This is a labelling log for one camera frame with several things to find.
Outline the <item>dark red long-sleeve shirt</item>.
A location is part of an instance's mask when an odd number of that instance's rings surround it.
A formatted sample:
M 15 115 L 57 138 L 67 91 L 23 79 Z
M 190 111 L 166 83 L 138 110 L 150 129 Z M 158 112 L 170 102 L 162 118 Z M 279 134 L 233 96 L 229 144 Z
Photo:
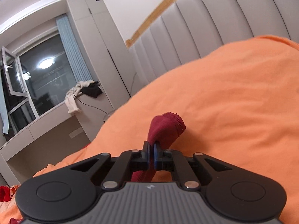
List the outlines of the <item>dark red long-sleeve shirt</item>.
M 151 182 L 156 174 L 154 164 L 154 144 L 158 142 L 162 150 L 169 149 L 178 137 L 186 130 L 183 119 L 176 113 L 167 112 L 155 116 L 149 127 L 147 141 L 150 145 L 150 162 L 148 170 L 134 172 L 133 182 Z

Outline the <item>grey built-in desk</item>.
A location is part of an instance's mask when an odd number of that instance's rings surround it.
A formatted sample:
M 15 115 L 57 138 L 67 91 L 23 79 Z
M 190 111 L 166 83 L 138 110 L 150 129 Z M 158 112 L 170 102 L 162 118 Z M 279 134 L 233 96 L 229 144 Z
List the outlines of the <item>grey built-in desk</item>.
M 1 146 L 1 176 L 9 186 L 91 143 L 114 112 L 105 94 L 96 99 L 79 96 L 77 106 L 81 112 L 74 115 L 64 103 L 55 106 Z

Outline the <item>black garment on desk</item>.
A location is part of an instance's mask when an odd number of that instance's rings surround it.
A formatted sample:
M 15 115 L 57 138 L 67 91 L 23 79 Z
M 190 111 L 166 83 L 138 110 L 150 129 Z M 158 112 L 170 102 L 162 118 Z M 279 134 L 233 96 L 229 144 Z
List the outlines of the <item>black garment on desk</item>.
M 84 95 L 87 95 L 92 98 L 97 98 L 101 94 L 103 94 L 103 91 L 100 88 L 99 81 L 94 81 L 93 83 L 90 83 L 88 86 L 84 86 L 80 92 Z

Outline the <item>white garment on desk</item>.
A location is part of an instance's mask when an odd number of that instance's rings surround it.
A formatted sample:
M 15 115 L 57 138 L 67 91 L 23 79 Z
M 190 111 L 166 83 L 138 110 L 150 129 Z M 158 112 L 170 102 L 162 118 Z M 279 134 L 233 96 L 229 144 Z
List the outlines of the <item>white garment on desk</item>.
M 84 87 L 89 86 L 91 83 L 94 83 L 93 80 L 87 80 L 87 81 L 79 81 L 76 83 L 74 87 L 72 87 L 65 95 L 64 103 L 66 107 L 68 108 L 69 114 L 75 114 L 77 112 L 81 112 L 79 107 L 77 106 L 75 99 L 76 96 L 81 92 L 81 89 Z

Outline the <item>orange bed blanket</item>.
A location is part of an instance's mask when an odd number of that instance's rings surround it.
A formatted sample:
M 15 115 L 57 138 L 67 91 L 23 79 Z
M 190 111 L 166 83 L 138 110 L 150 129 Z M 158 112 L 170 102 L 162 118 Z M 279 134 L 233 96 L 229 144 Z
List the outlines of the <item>orange bed blanket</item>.
M 186 130 L 151 182 L 131 181 L 167 112 Z M 298 43 L 229 43 L 160 76 L 21 184 L 1 223 L 298 223 Z

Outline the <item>grey tall wardrobe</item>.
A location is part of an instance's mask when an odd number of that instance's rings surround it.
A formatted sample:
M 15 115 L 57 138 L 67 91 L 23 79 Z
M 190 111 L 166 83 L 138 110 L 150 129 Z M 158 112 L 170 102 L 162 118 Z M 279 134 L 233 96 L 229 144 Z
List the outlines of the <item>grey tall wardrobe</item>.
M 68 16 L 91 72 L 112 107 L 125 104 L 142 88 L 133 59 L 103 0 L 67 0 Z

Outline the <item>light blue right curtain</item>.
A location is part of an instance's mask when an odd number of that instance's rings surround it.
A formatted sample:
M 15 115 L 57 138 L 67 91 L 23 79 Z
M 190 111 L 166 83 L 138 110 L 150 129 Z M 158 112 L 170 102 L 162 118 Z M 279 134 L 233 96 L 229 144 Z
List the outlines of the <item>light blue right curtain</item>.
M 75 80 L 77 82 L 92 80 L 92 75 L 76 42 L 68 16 L 63 14 L 56 17 L 56 24 Z

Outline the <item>light blue curtain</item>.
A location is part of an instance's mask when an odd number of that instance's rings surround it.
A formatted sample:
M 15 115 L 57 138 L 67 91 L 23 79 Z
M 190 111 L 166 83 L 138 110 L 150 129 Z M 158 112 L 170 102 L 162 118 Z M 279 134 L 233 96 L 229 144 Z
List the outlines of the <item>light blue curtain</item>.
M 68 16 L 63 14 L 56 17 L 56 24 L 75 80 L 77 82 L 92 80 L 92 75 L 76 42 Z
M 4 90 L 3 90 L 3 83 L 2 77 L 0 75 L 0 111 L 1 111 L 1 120 L 3 122 L 3 134 L 9 133 L 9 117 L 6 108 L 6 101 L 4 98 Z

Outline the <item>light blue left curtain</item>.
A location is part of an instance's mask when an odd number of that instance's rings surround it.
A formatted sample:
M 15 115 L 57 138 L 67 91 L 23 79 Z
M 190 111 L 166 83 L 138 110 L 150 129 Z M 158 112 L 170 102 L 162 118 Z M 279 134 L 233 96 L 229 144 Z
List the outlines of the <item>light blue left curtain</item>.
M 0 111 L 1 111 L 1 120 L 3 122 L 3 134 L 9 133 L 9 117 L 6 108 L 6 101 L 4 98 L 4 90 L 3 90 L 3 83 L 2 77 L 0 75 Z

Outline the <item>bright red cloth item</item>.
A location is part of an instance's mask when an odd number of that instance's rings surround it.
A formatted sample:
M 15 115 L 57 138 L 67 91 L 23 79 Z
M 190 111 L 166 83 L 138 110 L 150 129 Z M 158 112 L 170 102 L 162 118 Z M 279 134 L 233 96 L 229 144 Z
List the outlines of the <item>bright red cloth item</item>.
M 13 185 L 12 187 L 8 186 L 0 186 L 0 201 L 1 202 L 9 202 L 15 195 L 18 185 Z

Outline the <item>grey padded headboard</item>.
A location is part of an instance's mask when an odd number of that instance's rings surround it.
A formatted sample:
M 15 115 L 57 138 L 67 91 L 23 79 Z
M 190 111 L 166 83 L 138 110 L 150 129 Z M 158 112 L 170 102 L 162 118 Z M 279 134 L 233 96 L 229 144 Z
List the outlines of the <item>grey padded headboard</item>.
M 129 51 L 147 85 L 222 45 L 260 35 L 298 41 L 298 0 L 177 0 Z

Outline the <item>window with white frame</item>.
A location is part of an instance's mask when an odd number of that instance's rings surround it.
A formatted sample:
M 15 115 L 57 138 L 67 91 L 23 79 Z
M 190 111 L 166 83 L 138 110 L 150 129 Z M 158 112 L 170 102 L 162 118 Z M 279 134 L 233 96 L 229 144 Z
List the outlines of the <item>window with white frame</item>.
M 1 47 L 1 77 L 9 117 L 8 134 L 1 125 L 6 139 L 62 103 L 76 83 L 57 32 L 20 55 Z

